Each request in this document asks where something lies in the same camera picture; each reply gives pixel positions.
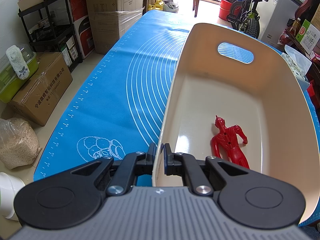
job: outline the gray ribbed panel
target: gray ribbed panel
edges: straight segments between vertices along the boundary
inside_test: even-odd
[[[12,240],[303,240],[295,226],[256,230],[226,217],[211,198],[191,194],[187,187],[134,187],[110,197],[89,221],[64,230],[24,227]]]

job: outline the metal screw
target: metal screw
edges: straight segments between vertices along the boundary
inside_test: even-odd
[[[208,194],[211,192],[211,188],[209,186],[201,185],[196,187],[196,192],[200,194]]]
[[[118,185],[111,186],[108,188],[108,191],[112,194],[120,194],[124,191],[124,188]]]

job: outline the bag of grain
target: bag of grain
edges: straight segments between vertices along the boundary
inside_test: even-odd
[[[37,135],[26,120],[0,119],[0,160],[8,169],[33,163],[40,151]]]

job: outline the stool leg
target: stool leg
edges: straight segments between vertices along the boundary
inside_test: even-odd
[[[199,1],[200,1],[200,0],[196,0],[195,17],[197,17],[197,14],[198,14]]]
[[[192,7],[192,10],[194,11],[196,8],[196,0],[193,0],[193,7]]]

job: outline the transparent lid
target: transparent lid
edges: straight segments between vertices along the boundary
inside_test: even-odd
[[[28,63],[34,55],[30,46],[28,44],[17,44],[16,46],[20,49],[25,62]],[[15,75],[16,73],[7,55],[4,55],[0,59],[0,90],[2,90]]]

